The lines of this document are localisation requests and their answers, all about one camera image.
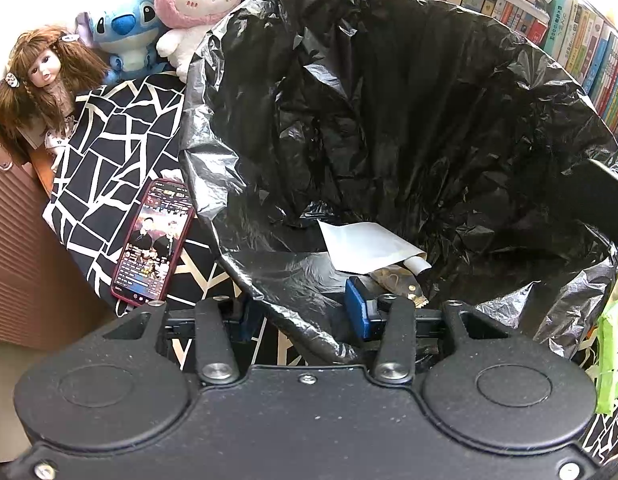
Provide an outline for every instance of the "phone screen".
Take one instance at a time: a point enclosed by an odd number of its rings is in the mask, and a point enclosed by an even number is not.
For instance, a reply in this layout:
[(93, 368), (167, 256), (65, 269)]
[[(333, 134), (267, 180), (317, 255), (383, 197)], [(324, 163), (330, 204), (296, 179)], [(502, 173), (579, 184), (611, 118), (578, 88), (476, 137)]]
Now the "phone screen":
[(151, 183), (118, 260), (112, 280), (115, 296), (135, 304), (162, 299), (191, 213), (184, 184)]

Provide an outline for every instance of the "white plush toy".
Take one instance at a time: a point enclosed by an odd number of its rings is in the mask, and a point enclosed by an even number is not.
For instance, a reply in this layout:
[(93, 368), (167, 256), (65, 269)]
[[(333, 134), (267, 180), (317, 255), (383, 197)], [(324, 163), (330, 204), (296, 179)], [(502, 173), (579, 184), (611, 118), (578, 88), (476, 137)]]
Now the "white plush toy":
[(180, 80), (187, 81), (187, 70), (200, 41), (217, 22), (241, 0), (154, 0), (155, 12), (172, 30), (156, 44), (160, 56), (169, 59)]

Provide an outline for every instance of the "doll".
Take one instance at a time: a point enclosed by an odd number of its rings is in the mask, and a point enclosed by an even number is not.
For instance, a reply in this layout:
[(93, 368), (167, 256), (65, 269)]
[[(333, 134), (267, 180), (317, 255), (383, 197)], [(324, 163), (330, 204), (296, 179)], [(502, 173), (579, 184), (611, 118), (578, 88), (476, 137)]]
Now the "doll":
[(107, 66), (77, 34), (54, 26), (21, 34), (9, 65), (0, 82), (0, 124), (15, 137), (20, 128), (31, 127), (32, 119), (41, 117), (55, 173), (74, 132), (75, 95), (100, 86)]

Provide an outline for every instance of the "blue object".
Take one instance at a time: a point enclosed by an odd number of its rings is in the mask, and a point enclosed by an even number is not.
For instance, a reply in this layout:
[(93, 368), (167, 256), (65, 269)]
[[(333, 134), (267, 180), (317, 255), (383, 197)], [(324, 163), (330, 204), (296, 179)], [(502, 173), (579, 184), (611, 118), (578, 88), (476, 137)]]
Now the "blue object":
[(371, 324), (367, 315), (367, 303), (354, 286), (351, 278), (347, 278), (345, 282), (344, 303), (354, 332), (362, 340), (368, 340), (371, 336)]
[(95, 46), (110, 55), (105, 84), (162, 72), (167, 63), (157, 63), (155, 44), (166, 32), (158, 19), (154, 0), (116, 0), (99, 14), (89, 15), (89, 30)]

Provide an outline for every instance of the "black garbage bag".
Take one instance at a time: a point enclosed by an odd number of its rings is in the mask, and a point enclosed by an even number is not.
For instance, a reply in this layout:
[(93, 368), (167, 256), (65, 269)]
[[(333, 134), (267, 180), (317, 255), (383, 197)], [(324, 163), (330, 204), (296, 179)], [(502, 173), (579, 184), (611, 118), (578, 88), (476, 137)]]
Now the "black garbage bag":
[(564, 70), (499, 22), (433, 0), (247, 0), (189, 69), (180, 163), (220, 262), (300, 348), (361, 352), (316, 219), (375, 221), (457, 299), (570, 356), (618, 251), (552, 211), (548, 178), (611, 133)]

